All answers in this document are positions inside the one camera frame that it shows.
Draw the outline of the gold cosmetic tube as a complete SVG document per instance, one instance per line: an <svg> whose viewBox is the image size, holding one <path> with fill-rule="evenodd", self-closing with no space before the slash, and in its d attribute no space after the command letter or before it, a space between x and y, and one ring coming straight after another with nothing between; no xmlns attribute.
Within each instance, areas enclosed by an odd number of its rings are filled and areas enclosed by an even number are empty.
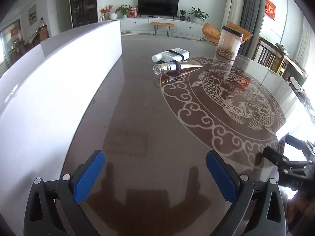
<svg viewBox="0 0 315 236"><path fill-rule="evenodd" d="M153 72L156 75L166 74L168 72L179 72L182 69L202 68L203 65L195 65L193 63L178 62L172 60L170 62L161 62L153 65Z"/></svg>

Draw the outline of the wooden dining chair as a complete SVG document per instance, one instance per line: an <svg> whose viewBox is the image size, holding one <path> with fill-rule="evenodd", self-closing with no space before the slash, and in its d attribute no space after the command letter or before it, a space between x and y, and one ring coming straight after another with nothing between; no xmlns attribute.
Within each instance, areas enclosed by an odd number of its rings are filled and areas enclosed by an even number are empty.
<svg viewBox="0 0 315 236"><path fill-rule="evenodd" d="M256 46L254 61L282 76L288 66L287 55L266 39L260 37Z"/></svg>

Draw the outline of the clear plastic jar black lid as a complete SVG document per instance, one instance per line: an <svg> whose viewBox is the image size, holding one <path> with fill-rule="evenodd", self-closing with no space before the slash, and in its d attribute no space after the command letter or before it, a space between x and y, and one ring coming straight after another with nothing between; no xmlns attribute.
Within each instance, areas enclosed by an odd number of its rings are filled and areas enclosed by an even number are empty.
<svg viewBox="0 0 315 236"><path fill-rule="evenodd" d="M240 49L243 34L226 26L223 26L216 53L228 60L234 61Z"/></svg>

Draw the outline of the white box with black band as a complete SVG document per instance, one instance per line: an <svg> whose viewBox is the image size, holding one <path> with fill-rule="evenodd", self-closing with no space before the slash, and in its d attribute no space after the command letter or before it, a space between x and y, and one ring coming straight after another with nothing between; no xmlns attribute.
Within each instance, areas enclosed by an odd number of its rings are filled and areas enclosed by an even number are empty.
<svg viewBox="0 0 315 236"><path fill-rule="evenodd" d="M180 49L180 48L175 48L175 49L170 49L170 50L166 50L164 52L155 54L152 56L152 61L153 62L170 62L170 61L177 61L177 62L181 62L181 61L185 61L188 60L190 58L190 53L189 51Z"/></svg>

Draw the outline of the grey curtain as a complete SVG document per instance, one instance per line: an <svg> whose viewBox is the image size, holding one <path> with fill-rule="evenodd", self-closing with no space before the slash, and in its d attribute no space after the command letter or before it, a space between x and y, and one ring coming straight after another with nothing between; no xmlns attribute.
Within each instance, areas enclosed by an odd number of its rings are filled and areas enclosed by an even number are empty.
<svg viewBox="0 0 315 236"><path fill-rule="evenodd" d="M240 54L252 59L263 24L265 0L245 0L240 27L252 33L252 37L240 47Z"/></svg>

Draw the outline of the green potted plant right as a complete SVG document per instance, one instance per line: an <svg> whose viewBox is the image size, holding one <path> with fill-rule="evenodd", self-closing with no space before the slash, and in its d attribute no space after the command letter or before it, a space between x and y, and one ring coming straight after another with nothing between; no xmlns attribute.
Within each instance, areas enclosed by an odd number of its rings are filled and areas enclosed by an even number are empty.
<svg viewBox="0 0 315 236"><path fill-rule="evenodd" d="M193 17L194 23L200 25L204 23L209 17L209 14L207 14L205 11L202 11L199 8L196 9L195 7L191 7L189 14Z"/></svg>

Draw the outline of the green potted plant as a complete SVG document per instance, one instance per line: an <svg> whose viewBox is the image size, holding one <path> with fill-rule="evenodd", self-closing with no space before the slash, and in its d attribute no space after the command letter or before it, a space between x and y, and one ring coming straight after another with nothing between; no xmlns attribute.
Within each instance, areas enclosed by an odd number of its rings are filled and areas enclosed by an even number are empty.
<svg viewBox="0 0 315 236"><path fill-rule="evenodd" d="M116 9L115 13L118 14L121 18L128 18L130 15L130 9L130 5L122 4Z"/></svg>
<svg viewBox="0 0 315 236"><path fill-rule="evenodd" d="M194 23L200 25L204 23L209 17L209 14L207 14L205 11L202 11L199 8L196 9L195 7L191 7L189 14L193 17Z"/></svg>

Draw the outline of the white tv cabinet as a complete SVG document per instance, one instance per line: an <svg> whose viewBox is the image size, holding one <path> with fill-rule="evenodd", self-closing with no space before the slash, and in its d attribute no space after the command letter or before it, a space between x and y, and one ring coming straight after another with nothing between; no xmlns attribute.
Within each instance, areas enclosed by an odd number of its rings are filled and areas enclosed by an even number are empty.
<svg viewBox="0 0 315 236"><path fill-rule="evenodd" d="M203 37L203 25L161 18L123 18L120 19L121 32L125 35L153 35L188 38L198 40Z"/></svg>

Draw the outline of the red flowers white vase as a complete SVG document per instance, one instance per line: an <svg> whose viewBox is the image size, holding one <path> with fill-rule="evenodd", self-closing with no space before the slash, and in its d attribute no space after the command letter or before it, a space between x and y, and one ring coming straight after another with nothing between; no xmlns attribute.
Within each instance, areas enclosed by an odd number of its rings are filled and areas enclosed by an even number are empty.
<svg viewBox="0 0 315 236"><path fill-rule="evenodd" d="M112 12L113 5L105 5L105 7L102 7L99 9L99 12L101 14L102 21L106 20L116 20L118 18L118 15L114 12Z"/></svg>

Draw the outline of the green potted plant left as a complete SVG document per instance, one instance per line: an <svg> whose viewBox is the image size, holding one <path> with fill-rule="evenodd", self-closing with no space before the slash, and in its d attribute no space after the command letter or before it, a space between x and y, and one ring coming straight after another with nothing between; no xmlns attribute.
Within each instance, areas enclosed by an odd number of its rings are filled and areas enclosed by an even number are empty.
<svg viewBox="0 0 315 236"><path fill-rule="evenodd" d="M130 5L122 4L116 9L115 13L118 14L121 18L128 18L130 15L130 9Z"/></svg>

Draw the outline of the dark display cabinet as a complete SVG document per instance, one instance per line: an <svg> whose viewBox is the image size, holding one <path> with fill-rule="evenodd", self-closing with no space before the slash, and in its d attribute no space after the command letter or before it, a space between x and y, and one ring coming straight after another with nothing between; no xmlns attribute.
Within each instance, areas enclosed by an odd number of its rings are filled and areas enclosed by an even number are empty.
<svg viewBox="0 0 315 236"><path fill-rule="evenodd" d="M73 28L98 21L97 0L69 0Z"/></svg>

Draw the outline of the black television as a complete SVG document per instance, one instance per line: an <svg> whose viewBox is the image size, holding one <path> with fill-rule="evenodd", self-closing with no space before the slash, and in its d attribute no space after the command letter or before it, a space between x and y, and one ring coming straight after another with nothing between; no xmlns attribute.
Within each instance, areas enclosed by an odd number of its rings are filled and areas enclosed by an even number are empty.
<svg viewBox="0 0 315 236"><path fill-rule="evenodd" d="M179 0L137 0L139 16L176 17Z"/></svg>

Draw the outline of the red wall hanging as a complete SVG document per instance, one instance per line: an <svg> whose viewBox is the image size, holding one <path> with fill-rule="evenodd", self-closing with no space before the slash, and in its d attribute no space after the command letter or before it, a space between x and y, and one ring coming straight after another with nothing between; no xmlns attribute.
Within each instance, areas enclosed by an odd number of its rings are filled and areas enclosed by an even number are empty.
<svg viewBox="0 0 315 236"><path fill-rule="evenodd" d="M271 19L275 19L276 6L270 0L265 1L265 14Z"/></svg>

